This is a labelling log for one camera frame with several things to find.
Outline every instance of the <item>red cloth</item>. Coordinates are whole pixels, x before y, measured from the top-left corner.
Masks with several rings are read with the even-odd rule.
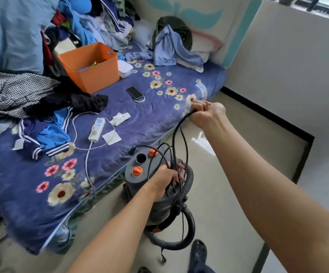
[[[52,53],[50,52],[44,34],[41,31],[41,36],[42,36],[42,45],[43,45],[43,64],[47,66],[53,66],[54,65],[54,60],[52,57]]]
[[[61,26],[61,24],[66,21],[66,18],[58,10],[56,10],[56,13],[51,20],[51,22],[57,27]]]

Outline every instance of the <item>power strip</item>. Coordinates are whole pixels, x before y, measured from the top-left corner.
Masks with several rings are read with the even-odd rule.
[[[101,132],[103,131],[103,127],[105,124],[105,119],[103,118],[97,118],[94,125],[91,128],[91,133],[89,135],[89,141],[93,143],[97,143]]]

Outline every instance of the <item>orange bin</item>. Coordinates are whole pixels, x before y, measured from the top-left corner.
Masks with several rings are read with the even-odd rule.
[[[100,42],[62,53],[58,58],[68,76],[87,93],[97,92],[120,78],[117,54]]]

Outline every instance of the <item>black baseboard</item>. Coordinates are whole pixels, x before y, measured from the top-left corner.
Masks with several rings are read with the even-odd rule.
[[[301,156],[301,159],[297,165],[297,168],[295,170],[295,173],[293,175],[292,181],[297,184],[302,170],[306,164],[306,160],[309,156],[312,143],[314,142],[315,137],[313,137],[311,134],[303,131],[302,129],[298,128],[297,126],[285,121],[284,119],[280,118],[279,116],[273,114],[272,112],[264,109],[263,107],[255,104],[254,102],[244,98],[243,96],[239,95],[238,93],[235,93],[234,91],[230,90],[227,87],[223,87],[220,90],[224,94],[228,95],[229,97],[233,98],[234,100],[240,102],[241,104],[245,105],[246,107],[254,110],[255,112],[261,114],[263,117],[266,117],[267,119],[271,120],[272,122],[278,124],[282,128],[288,130],[289,132],[293,133],[294,135],[300,137],[304,141],[307,142],[305,148],[303,149],[303,154]],[[255,262],[255,265],[253,267],[252,273],[260,273],[263,269],[264,263],[266,262],[266,259],[268,257],[269,253],[269,246],[265,243],[262,247],[262,250],[258,256],[257,261]]]

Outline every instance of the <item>bed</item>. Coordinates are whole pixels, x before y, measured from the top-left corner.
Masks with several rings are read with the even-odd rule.
[[[136,45],[127,51],[139,51]],[[131,61],[132,74],[97,92],[109,96],[109,103],[100,117],[112,119],[118,112],[130,118],[116,131],[122,141],[92,150],[88,157],[88,173],[98,193],[106,195],[122,182],[120,174],[130,159],[128,151],[138,144],[153,144],[168,133],[186,114],[194,99],[208,99],[225,83],[225,70],[208,62],[198,73],[180,65],[154,67],[150,61]],[[134,86],[145,96],[136,103],[125,92]],[[88,148],[90,129],[98,116],[83,114],[75,119],[78,148]],[[8,235],[30,253],[37,255],[48,247],[65,252],[73,242],[70,219],[78,218],[90,208],[92,190],[86,180],[86,151],[70,144],[67,152],[26,159],[12,148],[18,126],[7,122],[0,135],[0,211]],[[105,124],[102,134],[111,131]],[[73,140],[72,118],[67,129]]]

